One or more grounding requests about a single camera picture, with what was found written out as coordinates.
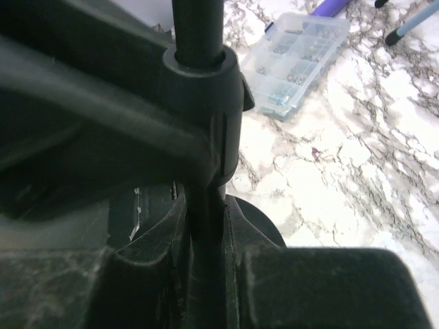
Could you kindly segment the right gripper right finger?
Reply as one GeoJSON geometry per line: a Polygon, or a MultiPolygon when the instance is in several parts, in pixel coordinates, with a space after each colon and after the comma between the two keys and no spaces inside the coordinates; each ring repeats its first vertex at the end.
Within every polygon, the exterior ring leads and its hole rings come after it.
{"type": "Polygon", "coordinates": [[[386,249],[288,248],[257,207],[226,198],[229,328],[430,328],[408,268],[386,249]]]}

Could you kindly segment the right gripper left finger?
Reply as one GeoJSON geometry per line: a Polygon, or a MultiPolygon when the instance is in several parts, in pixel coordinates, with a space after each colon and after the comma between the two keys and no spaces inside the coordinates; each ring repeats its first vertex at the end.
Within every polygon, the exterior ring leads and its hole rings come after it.
{"type": "Polygon", "coordinates": [[[174,250],[185,219],[179,197],[145,234],[119,251],[1,253],[2,328],[180,328],[174,250]]]}

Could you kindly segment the black round-base mic stand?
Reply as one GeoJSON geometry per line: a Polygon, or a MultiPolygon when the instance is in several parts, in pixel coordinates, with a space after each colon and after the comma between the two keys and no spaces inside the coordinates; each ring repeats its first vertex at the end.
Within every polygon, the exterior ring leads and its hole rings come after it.
{"type": "Polygon", "coordinates": [[[180,328],[227,326],[224,185],[254,102],[222,41],[222,1],[175,1],[178,37],[109,1],[1,2],[1,214],[58,229],[137,187],[175,183],[180,328]]]}

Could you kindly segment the purple microphone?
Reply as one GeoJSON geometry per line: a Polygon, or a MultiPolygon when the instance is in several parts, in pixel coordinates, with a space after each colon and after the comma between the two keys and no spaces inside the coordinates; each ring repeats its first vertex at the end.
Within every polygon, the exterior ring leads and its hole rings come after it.
{"type": "Polygon", "coordinates": [[[343,10],[350,0],[324,0],[311,13],[312,16],[334,17],[343,10]]]}

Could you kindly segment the light blue music stand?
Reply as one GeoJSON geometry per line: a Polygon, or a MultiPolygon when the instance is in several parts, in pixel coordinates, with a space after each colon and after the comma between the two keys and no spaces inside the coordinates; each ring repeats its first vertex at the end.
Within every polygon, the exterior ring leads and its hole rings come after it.
{"type": "Polygon", "coordinates": [[[414,15],[407,22],[402,24],[402,26],[394,29],[385,38],[385,43],[388,46],[397,44],[400,39],[402,39],[409,31],[414,29],[416,26],[420,25],[423,21],[427,20],[430,16],[438,11],[439,3],[434,1],[429,4],[426,8],[422,9],[419,13],[414,15]]]}

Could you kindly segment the black tripod mic stand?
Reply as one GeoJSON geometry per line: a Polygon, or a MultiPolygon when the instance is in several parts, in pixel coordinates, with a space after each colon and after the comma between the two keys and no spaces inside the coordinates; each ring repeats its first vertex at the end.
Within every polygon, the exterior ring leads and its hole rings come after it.
{"type": "Polygon", "coordinates": [[[375,0],[375,8],[382,8],[389,0],[375,0]]]}

